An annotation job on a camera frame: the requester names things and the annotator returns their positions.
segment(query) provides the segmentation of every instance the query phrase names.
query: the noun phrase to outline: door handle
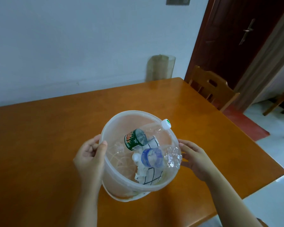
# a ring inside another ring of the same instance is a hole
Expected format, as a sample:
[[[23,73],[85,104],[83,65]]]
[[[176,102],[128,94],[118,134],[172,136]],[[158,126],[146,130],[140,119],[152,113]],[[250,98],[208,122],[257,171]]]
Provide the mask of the door handle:
[[[241,39],[239,45],[243,44],[243,42],[246,40],[247,34],[248,34],[249,32],[252,32],[252,31],[254,30],[254,29],[252,29],[251,27],[253,26],[253,23],[255,22],[255,20],[256,20],[255,18],[252,19],[251,22],[250,22],[250,24],[249,24],[249,26],[248,26],[248,28],[243,30],[245,33],[244,33],[244,35],[243,35],[243,37],[242,37],[242,39]]]

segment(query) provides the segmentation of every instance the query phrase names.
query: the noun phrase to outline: table top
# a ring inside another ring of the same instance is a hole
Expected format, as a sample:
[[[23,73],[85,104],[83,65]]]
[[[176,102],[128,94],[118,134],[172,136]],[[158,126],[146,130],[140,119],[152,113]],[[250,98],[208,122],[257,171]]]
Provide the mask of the table top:
[[[20,103],[0,107],[0,226],[65,226],[80,191],[77,150],[126,110],[168,118],[175,135],[201,146],[241,198],[284,175],[180,78]],[[144,198],[118,202],[101,188],[98,201],[98,226],[195,226],[215,214],[206,184],[184,167]]]

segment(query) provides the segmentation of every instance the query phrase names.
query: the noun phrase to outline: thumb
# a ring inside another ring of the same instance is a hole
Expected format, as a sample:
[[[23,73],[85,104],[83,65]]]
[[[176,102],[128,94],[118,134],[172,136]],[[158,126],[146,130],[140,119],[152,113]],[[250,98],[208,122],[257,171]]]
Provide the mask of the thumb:
[[[188,146],[186,146],[185,144],[179,143],[179,147],[181,151],[188,154],[190,157],[194,158],[196,156],[196,152],[192,150],[191,148],[189,148]]]
[[[97,148],[96,154],[94,159],[97,159],[98,161],[103,162],[105,158],[105,153],[107,150],[107,142],[103,141]]]

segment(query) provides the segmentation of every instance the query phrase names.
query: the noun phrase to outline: hand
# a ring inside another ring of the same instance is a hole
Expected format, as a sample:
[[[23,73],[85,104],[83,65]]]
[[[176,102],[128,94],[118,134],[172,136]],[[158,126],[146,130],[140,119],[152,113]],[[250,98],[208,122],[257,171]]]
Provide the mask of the hand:
[[[182,161],[181,165],[190,168],[198,179],[206,182],[218,172],[218,169],[202,148],[187,140],[178,139],[178,141],[181,151],[184,152],[182,157],[188,160],[188,162]]]
[[[107,142],[96,144],[101,135],[97,135],[86,141],[79,149],[74,164],[81,178],[83,191],[92,191],[98,194],[104,171],[104,158],[107,149]]]

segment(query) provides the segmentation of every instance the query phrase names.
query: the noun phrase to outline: wall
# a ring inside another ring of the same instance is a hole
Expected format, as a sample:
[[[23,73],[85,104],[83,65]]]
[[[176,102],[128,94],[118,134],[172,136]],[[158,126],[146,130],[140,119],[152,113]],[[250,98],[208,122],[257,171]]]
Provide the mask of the wall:
[[[0,0],[0,106],[141,83],[174,55],[184,79],[208,0]]]
[[[267,85],[261,94],[255,99],[254,103],[273,98],[284,92],[284,66],[277,73],[275,78]]]

